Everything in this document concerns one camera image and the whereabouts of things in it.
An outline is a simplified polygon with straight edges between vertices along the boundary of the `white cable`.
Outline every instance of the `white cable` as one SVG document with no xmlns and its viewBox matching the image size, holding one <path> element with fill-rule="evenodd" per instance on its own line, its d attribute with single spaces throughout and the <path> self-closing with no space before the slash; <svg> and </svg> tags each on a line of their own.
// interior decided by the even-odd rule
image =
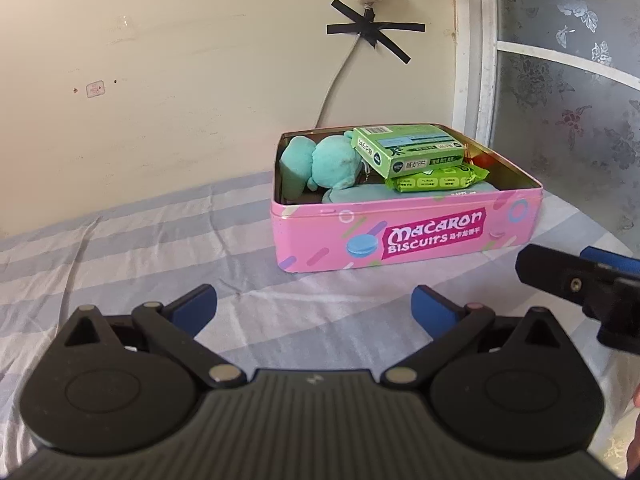
<svg viewBox="0 0 640 480">
<path fill-rule="evenodd" d="M 336 72 L 334 75 L 334 78 L 331 79 L 331 83 L 329 83 L 329 88 L 327 89 L 326 94 L 324 94 L 324 99 L 322 99 L 322 105 L 320 106 L 320 111 L 318 112 L 318 118 L 316 119 L 316 125 L 314 126 L 314 128 L 320 127 L 320 123 L 322 122 L 322 119 L 324 119 L 324 112 L 326 111 L 326 107 L 329 104 L 329 101 L 331 100 L 332 95 L 334 94 L 335 84 L 338 81 L 338 78 L 342 75 L 342 72 L 344 72 L 344 69 L 349 64 L 351 57 L 353 56 L 353 53 L 356 51 L 356 46 L 358 45 L 359 39 L 360 39 L 360 35 L 358 34 L 356 36 L 356 40 L 353 42 L 353 45 L 351 45 L 351 49 L 349 50 L 349 53 L 347 54 L 342 64 L 340 65 L 338 72 Z"/>
</svg>

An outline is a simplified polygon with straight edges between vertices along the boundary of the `printed blue macaron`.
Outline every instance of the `printed blue macaron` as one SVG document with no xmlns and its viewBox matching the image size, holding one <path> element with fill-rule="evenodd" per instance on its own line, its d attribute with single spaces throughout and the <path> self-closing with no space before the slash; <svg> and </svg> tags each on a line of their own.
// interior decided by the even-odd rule
<svg viewBox="0 0 640 480">
<path fill-rule="evenodd" d="M 347 242 L 347 252 L 354 258 L 366 258 L 377 248 L 378 239 L 374 235 L 357 235 Z"/>
</svg>

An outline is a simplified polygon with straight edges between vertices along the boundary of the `pink label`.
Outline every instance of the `pink label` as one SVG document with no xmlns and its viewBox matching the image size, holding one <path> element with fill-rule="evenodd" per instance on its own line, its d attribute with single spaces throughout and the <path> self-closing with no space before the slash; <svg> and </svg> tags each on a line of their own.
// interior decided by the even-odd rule
<svg viewBox="0 0 640 480">
<path fill-rule="evenodd" d="M 485 208 L 387 227 L 382 237 L 382 259 L 457 244 L 482 236 Z"/>
</svg>

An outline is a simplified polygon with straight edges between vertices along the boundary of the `green plastic packet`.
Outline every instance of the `green plastic packet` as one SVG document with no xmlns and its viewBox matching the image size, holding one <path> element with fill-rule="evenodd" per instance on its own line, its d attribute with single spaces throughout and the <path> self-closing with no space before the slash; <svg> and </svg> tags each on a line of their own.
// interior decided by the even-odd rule
<svg viewBox="0 0 640 480">
<path fill-rule="evenodd" d="M 385 183 L 398 191 L 436 191 L 443 189 L 465 189 L 486 179 L 489 171 L 463 162 L 450 168 L 427 170 L 395 178 L 386 178 Z"/>
</svg>

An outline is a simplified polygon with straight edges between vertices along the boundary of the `beige wall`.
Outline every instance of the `beige wall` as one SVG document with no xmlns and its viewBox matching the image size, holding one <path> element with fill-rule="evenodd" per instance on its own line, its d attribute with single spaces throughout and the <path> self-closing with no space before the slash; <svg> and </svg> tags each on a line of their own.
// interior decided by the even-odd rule
<svg viewBox="0 0 640 480">
<path fill-rule="evenodd" d="M 0 230 L 269 168 L 353 41 L 326 35 L 345 21 L 331 1 L 0 0 Z M 360 42 L 324 125 L 450 123 L 452 0 L 376 13 L 427 32 L 388 32 L 407 66 Z M 106 92 L 88 99 L 96 80 Z"/>
</svg>

